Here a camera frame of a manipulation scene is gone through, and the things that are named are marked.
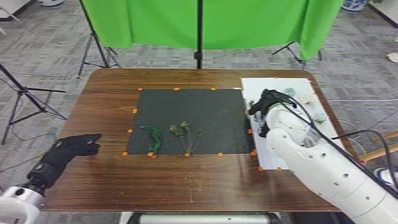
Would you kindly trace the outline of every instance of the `black mat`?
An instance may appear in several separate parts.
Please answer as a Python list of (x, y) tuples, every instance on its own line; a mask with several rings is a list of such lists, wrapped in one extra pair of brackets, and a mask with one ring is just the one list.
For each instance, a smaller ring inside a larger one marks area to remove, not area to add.
[(199, 128), (206, 131), (194, 154), (251, 152), (242, 91), (144, 90), (128, 142), (130, 154), (146, 154), (150, 151), (151, 137), (141, 126), (162, 130), (164, 145), (158, 154), (183, 154), (182, 141), (169, 132), (171, 125), (180, 127), (183, 121), (190, 123), (194, 136)]

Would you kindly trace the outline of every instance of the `tripod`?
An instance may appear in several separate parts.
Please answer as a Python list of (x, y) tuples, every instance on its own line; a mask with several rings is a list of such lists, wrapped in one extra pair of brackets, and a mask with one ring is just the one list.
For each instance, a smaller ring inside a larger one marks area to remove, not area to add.
[[(13, 125), (16, 125), (22, 121), (25, 121), (31, 117), (34, 117), (38, 114), (41, 113), (48, 113), (52, 114), (57, 118), (61, 118), (63, 120), (66, 120), (68, 118), (63, 116), (63, 114), (59, 113), (59, 111), (50, 107), (48, 105), (48, 101), (50, 101), (50, 97), (52, 97), (52, 93), (64, 93), (66, 91), (61, 90), (52, 90), (52, 89), (39, 89), (39, 88), (29, 88), (27, 86), (22, 85), (22, 83), (18, 82), (16, 78), (13, 77), (4, 65), (0, 64), (0, 71), (4, 72), (13, 84), (15, 84), (15, 91), (18, 93), (16, 96), (16, 102), (15, 102), (15, 108), (13, 108), (13, 112), (11, 112), (11, 117), (9, 117), (9, 123), (7, 123), (7, 127), (6, 127), (6, 132), (4, 132), (4, 138), (2, 138), (2, 145), (6, 145), (6, 139), (7, 139), (7, 135), (9, 135), (9, 130)], [(38, 96), (31, 93), (31, 91), (41, 91), (41, 92), (48, 92), (48, 96), (47, 96), (47, 100), (43, 101)], [(36, 108), (38, 111), (29, 114), (27, 116), (23, 116), (20, 119), (16, 119), (16, 113), (18, 113), (18, 106), (20, 106), (20, 101), (22, 101), (22, 97), (27, 97)]]
[[(283, 48), (279, 48), (279, 50), (272, 53), (272, 55), (276, 55), (285, 49), (288, 49), (288, 51), (290, 51), (290, 53), (292, 53), (292, 55), (294, 55), (294, 58), (295, 58), (295, 60), (297, 60), (297, 62), (302, 64), (302, 70), (306, 70), (306, 66), (308, 66), (308, 62), (306, 62), (306, 60), (302, 60), (301, 58), (299, 58), (299, 56), (297, 56), (297, 54), (295, 54), (295, 52), (294, 52), (294, 50), (292, 50), (292, 48), (290, 48), (290, 46), (294, 45), (294, 43), (295, 43), (295, 41), (294, 42), (290, 42), (285, 46), (283, 46)], [(322, 50), (318, 50), (318, 60), (322, 61)]]
[[(79, 68), (79, 79), (82, 78), (84, 66), (86, 65), (95, 65), (100, 68), (112, 68), (114, 66), (118, 66), (121, 68), (121, 65), (119, 65), (116, 57), (114, 57), (118, 55), (118, 53), (116, 53), (116, 50), (111, 47), (105, 47), (105, 50), (107, 50), (107, 53), (109, 53), (109, 57), (105, 56), (103, 46), (102, 46), (102, 43), (100, 43), (100, 38), (98, 38), (98, 34), (96, 34), (93, 22), (91, 22), (91, 17), (89, 17), (89, 13), (87, 13), (87, 10), (86, 10), (86, 6), (84, 6), (84, 1), (82, 0), (80, 0), (80, 6), (82, 6), (84, 16), (86, 16), (87, 23), (89, 23), (89, 28), (91, 28), (91, 37), (89, 37), (89, 42), (87, 42), (86, 51), (84, 51), (82, 64), (80, 64), (80, 68)], [(100, 53), (100, 56), (102, 56), (103, 65), (98, 65), (98, 64), (87, 62), (87, 56), (89, 56), (93, 40), (96, 42), (96, 48), (98, 48), (98, 53)]]

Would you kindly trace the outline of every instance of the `black cable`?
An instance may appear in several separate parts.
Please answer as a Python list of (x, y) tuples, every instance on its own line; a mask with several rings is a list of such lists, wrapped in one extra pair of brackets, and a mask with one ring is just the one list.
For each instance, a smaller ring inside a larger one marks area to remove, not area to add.
[(47, 154), (47, 152), (43, 152), (34, 158), (31, 158), (29, 160), (25, 160), (22, 163), (18, 163), (16, 165), (9, 166), (6, 169), (0, 170), (0, 173), (4, 173), (7, 170), (15, 169), (18, 166), (22, 166), (25, 163), (29, 163), (32, 160), (39, 159), (43, 157), (43, 155)]
[[(340, 147), (340, 145), (334, 143), (334, 141), (331, 140), (331, 138), (326, 136), (326, 134), (322, 133), (317, 125), (315, 125), (315, 121), (313, 118), (310, 116), (310, 112), (301, 104), (301, 102), (295, 100), (295, 98), (286, 95), (285, 93), (274, 91), (270, 92), (270, 95), (276, 97), (276, 99), (279, 100), (279, 103), (285, 107), (285, 109), (292, 112), (292, 114), (297, 116), (297, 118), (304, 121), (304, 123), (310, 125), (310, 127), (313, 128), (313, 130), (317, 131), (322, 139), (326, 140), (326, 142), (329, 143), (329, 145), (334, 147), (334, 149), (340, 151), (340, 153), (343, 154), (345, 158), (349, 159), (349, 161), (352, 162), (352, 164), (357, 166), (357, 168), (361, 169), (361, 171), (365, 172), (365, 174), (368, 175), (368, 177), (372, 178), (372, 180), (377, 182), (379, 186), (384, 188), (384, 190), (389, 192), (389, 194), (393, 195), (393, 197), (398, 199), (398, 191), (395, 191), (395, 189), (384, 184), (384, 182), (381, 181), (381, 179), (375, 177), (375, 175), (372, 174), (370, 170), (365, 168), (363, 164), (359, 164), (359, 162), (356, 161), (352, 155), (349, 154), (349, 152), (345, 151), (345, 149)], [(292, 100), (292, 102), (299, 105), (308, 119), (310, 121), (304, 119), (304, 117), (297, 114), (297, 112), (292, 110), (292, 108), (285, 105), (286, 100), (281, 99), (281, 96), (288, 97), (288, 99)]]
[(375, 131), (375, 130), (361, 130), (361, 131), (356, 131), (356, 132), (352, 132), (352, 133), (349, 133), (349, 134), (338, 136), (338, 137), (333, 138), (333, 139), (345, 138), (345, 137), (349, 137), (350, 135), (356, 135), (356, 134), (359, 134), (359, 133), (363, 133), (363, 132), (370, 132), (370, 133), (373, 133), (373, 134), (377, 135), (377, 137), (381, 138), (381, 140), (382, 140), (382, 146), (384, 146), (384, 150), (386, 150), (386, 158), (388, 158), (389, 174), (391, 174), (391, 179), (393, 179), (395, 187), (397, 187), (397, 189), (398, 189), (398, 181), (397, 181), (397, 176), (395, 176), (395, 166), (393, 166), (393, 162), (391, 162), (389, 145), (388, 145), (388, 142), (386, 142), (386, 139), (384, 139), (384, 137), (382, 137), (381, 132)]
[(389, 116), (370, 126), (370, 128), (366, 130), (370, 130), (386, 120), (389, 117), (395, 116), (395, 114), (398, 113), (398, 110), (395, 111), (395, 113), (389, 114)]

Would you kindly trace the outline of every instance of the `light stand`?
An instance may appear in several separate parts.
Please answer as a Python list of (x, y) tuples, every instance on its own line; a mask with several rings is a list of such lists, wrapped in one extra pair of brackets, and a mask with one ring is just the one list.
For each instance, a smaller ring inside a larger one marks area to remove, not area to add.
[[(59, 111), (50, 107), (48, 105), (48, 101), (50, 101), (50, 97), (52, 97), (52, 93), (64, 93), (66, 91), (63, 90), (52, 90), (52, 89), (39, 89), (39, 88), (29, 88), (27, 86), (22, 85), (22, 83), (18, 82), (16, 78), (13, 77), (4, 65), (0, 64), (0, 71), (4, 72), (15, 87), (16, 87), (16, 93), (18, 93), (18, 97), (16, 97), (16, 102), (15, 102), (15, 108), (13, 108), (13, 112), (11, 112), (11, 117), (9, 117), (9, 123), (7, 123), (7, 127), (6, 127), (6, 132), (4, 132), (4, 138), (2, 138), (2, 145), (6, 144), (6, 139), (7, 139), (7, 135), (9, 135), (9, 129), (13, 127), (13, 125), (16, 125), (22, 121), (25, 121), (31, 117), (34, 117), (38, 114), (41, 113), (48, 113), (52, 114), (57, 118), (61, 118), (63, 120), (66, 120), (68, 118), (63, 116), (63, 114), (59, 113)], [(43, 101), (38, 96), (31, 93), (32, 91), (41, 91), (41, 92), (48, 92), (48, 96), (47, 96), (47, 101)], [(22, 101), (22, 97), (27, 97), (36, 108), (38, 111), (29, 114), (27, 116), (23, 116), (20, 119), (16, 119), (16, 113), (18, 113), (18, 105), (20, 105), (20, 101)]]
[(198, 51), (194, 53), (196, 68), (203, 69), (203, 0), (198, 0)]
[[(80, 1), (80, 6), (82, 6), (82, 9), (84, 9), (84, 16), (86, 16), (87, 23), (89, 23), (89, 28), (91, 28), (91, 37), (89, 37), (89, 42), (87, 42), (86, 51), (84, 51), (82, 64), (80, 64), (80, 68), (79, 68), (79, 78), (80, 78), (82, 73), (84, 73), (84, 66), (86, 65), (95, 65), (100, 68), (112, 68), (114, 66), (118, 66), (121, 68), (121, 65), (119, 65), (119, 63), (116, 61), (116, 57), (114, 57), (114, 55), (118, 55), (118, 53), (116, 53), (116, 51), (111, 47), (105, 47), (105, 50), (107, 50), (107, 53), (109, 53), (109, 57), (105, 57), (103, 46), (102, 46), (102, 43), (100, 43), (100, 38), (98, 38), (98, 34), (96, 34), (93, 22), (91, 22), (91, 17), (89, 17), (89, 13), (87, 13), (86, 6), (84, 6), (84, 0), (79, 0), (79, 1)], [(102, 56), (103, 65), (98, 65), (98, 64), (87, 62), (87, 55), (89, 55), (93, 40), (96, 42), (96, 48), (98, 48), (98, 53), (100, 53), (100, 56)]]
[[(295, 58), (297, 62), (302, 64), (302, 70), (306, 70), (308, 61), (302, 60), (302, 59), (297, 57), (297, 54), (295, 54), (295, 52), (294, 52), (294, 50), (292, 50), (292, 48), (290, 48), (290, 46), (294, 45), (294, 43), (295, 43), (295, 41), (290, 42), (290, 43), (283, 46), (283, 48), (279, 48), (279, 50), (272, 53), (272, 55), (276, 55), (285, 49), (288, 49), (288, 51), (290, 51), (290, 53), (292, 53), (292, 55), (294, 55), (294, 58)], [(322, 61), (322, 50), (318, 50), (318, 60)]]

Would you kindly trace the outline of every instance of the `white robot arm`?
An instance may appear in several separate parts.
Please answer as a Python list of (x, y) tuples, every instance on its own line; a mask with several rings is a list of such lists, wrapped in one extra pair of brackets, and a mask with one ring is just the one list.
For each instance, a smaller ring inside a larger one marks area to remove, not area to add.
[(276, 150), (310, 190), (341, 209), (352, 221), (357, 224), (397, 224), (393, 189), (388, 191), (377, 184), (331, 143), (317, 136), (310, 124), (297, 117), (306, 116), (302, 110), (295, 109), (288, 96), (278, 94), (283, 95), (281, 101), (274, 99), (276, 95), (267, 97), (263, 94), (262, 106), (249, 111), (249, 114), (262, 111), (267, 118), (267, 149)]

